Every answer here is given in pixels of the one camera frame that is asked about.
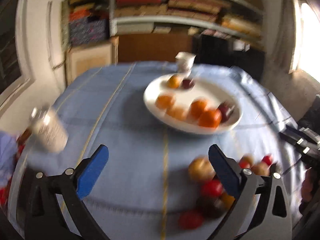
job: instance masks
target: blue cloth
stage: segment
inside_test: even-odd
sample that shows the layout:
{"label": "blue cloth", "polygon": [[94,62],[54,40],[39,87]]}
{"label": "blue cloth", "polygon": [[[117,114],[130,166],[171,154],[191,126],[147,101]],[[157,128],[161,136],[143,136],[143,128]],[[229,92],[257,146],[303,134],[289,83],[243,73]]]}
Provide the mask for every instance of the blue cloth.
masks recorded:
{"label": "blue cloth", "polygon": [[[298,159],[277,135],[286,123],[296,125],[294,120],[270,92],[237,67],[196,65],[192,69],[193,75],[216,83],[237,98],[243,117],[233,130],[195,136],[163,125],[146,109],[143,93],[152,80],[176,69],[175,64],[164,62],[119,64],[88,70],[68,86],[54,104],[69,133],[66,148],[58,155],[50,154],[30,138],[12,181],[10,221],[15,223],[17,195],[27,164],[47,175],[61,174],[104,144],[109,161],[84,203],[111,239],[160,238],[166,154],[166,238],[207,239],[220,220],[208,221],[191,232],[182,232],[177,226],[179,213],[193,208],[199,196],[199,185],[190,182],[187,172],[195,157],[206,155],[209,147],[217,144],[235,160],[251,153],[259,162],[271,153],[283,169]],[[284,177],[293,215],[298,210],[302,175],[299,165]],[[70,229],[77,232],[66,208],[63,214]]]}
{"label": "blue cloth", "polygon": [[0,188],[6,187],[14,171],[14,157],[18,151],[15,138],[0,131]]}

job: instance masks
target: blue tablecloth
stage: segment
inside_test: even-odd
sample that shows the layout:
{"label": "blue tablecloth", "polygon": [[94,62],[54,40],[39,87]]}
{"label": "blue tablecloth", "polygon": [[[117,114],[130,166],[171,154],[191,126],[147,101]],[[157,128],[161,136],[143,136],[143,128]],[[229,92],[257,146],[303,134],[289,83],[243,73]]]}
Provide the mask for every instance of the blue tablecloth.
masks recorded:
{"label": "blue tablecloth", "polygon": [[[294,120],[270,92],[237,67],[196,65],[192,70],[239,101],[243,117],[232,131],[195,136],[156,120],[143,103],[143,92],[153,79],[175,71],[176,65],[166,62],[119,64],[88,70],[68,86],[54,104],[69,133],[67,146],[51,154],[30,138],[12,181],[11,223],[18,227],[16,201],[26,165],[48,176],[61,174],[100,144],[109,148],[109,161],[84,203],[111,239],[207,239],[220,220],[194,231],[179,230],[177,220],[181,211],[195,206],[199,195],[199,185],[189,181],[188,165],[206,155],[212,144],[236,160],[251,153],[259,162],[271,153],[283,169],[297,160],[293,148],[277,136],[286,123],[296,125]],[[284,177],[293,215],[302,174],[299,165]],[[61,199],[60,204],[70,229],[77,232]]]}

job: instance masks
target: tangerine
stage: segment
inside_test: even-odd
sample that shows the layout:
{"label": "tangerine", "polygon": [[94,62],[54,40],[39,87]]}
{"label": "tangerine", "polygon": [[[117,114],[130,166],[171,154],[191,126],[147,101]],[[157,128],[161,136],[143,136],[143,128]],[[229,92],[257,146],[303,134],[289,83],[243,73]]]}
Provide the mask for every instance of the tangerine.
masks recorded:
{"label": "tangerine", "polygon": [[194,100],[190,106],[190,115],[194,119],[198,119],[201,116],[201,114],[203,114],[205,109],[207,108],[208,103],[209,103],[209,101],[206,99]]}
{"label": "tangerine", "polygon": [[173,95],[159,95],[156,99],[155,105],[161,110],[165,110],[171,106],[173,106],[175,103],[175,99]]}
{"label": "tangerine", "polygon": [[209,109],[199,118],[199,126],[217,128],[221,122],[222,114],[219,109]]}
{"label": "tangerine", "polygon": [[181,106],[169,107],[166,111],[166,114],[179,121],[185,121],[187,118],[187,111]]}
{"label": "tangerine", "polygon": [[173,75],[169,80],[167,81],[167,86],[169,88],[178,88],[181,84],[181,78],[178,75]]}

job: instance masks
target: blue gripper pad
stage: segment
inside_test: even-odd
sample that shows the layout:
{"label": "blue gripper pad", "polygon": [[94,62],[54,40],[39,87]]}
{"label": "blue gripper pad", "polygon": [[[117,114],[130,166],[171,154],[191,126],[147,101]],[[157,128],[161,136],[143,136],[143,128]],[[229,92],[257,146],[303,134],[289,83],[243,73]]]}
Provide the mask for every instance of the blue gripper pad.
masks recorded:
{"label": "blue gripper pad", "polygon": [[83,199],[90,194],[100,173],[109,159],[109,150],[105,145],[100,145],[90,158],[90,162],[83,170],[77,181],[77,195]]}
{"label": "blue gripper pad", "polygon": [[218,175],[228,195],[238,199],[240,196],[241,168],[234,159],[227,158],[214,144],[209,148],[209,161]]}

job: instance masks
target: white cup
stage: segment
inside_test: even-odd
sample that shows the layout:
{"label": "white cup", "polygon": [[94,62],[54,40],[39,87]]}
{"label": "white cup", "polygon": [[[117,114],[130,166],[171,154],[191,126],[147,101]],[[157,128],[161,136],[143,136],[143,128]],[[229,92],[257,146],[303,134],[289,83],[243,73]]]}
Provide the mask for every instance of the white cup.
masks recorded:
{"label": "white cup", "polygon": [[176,55],[178,72],[190,75],[193,62],[195,61],[195,57],[196,55],[189,52],[179,52]]}

